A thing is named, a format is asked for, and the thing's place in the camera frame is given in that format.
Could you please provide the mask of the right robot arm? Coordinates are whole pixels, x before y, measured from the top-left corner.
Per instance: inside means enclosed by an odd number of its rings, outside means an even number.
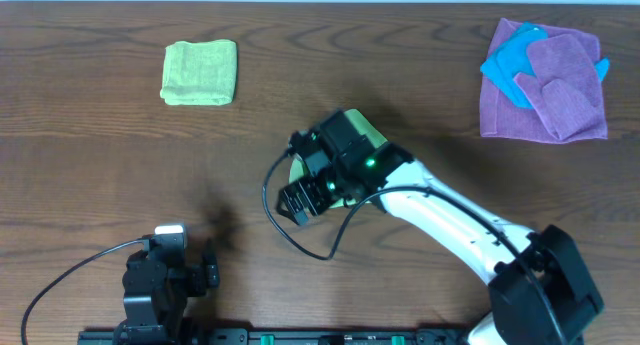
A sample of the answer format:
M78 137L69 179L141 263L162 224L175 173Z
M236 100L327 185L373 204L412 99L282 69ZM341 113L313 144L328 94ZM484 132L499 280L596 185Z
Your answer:
M405 149L360 136L290 143L281 156L303 174L280 189L276 213L297 225L332 205L372 204L404 220L462 260L487 285L491 309L467 344L576 344L604 301L574 240L549 225L535 232L482 209Z

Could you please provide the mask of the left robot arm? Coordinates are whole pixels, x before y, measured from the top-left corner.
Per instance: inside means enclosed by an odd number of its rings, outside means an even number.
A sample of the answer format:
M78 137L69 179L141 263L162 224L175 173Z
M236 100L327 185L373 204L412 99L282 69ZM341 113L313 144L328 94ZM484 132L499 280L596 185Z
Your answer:
M126 319L111 343L206 344L204 330L184 315L188 300L220 284L215 250L208 246L201 261L189 264L182 246L151 245L131 255L122 278Z

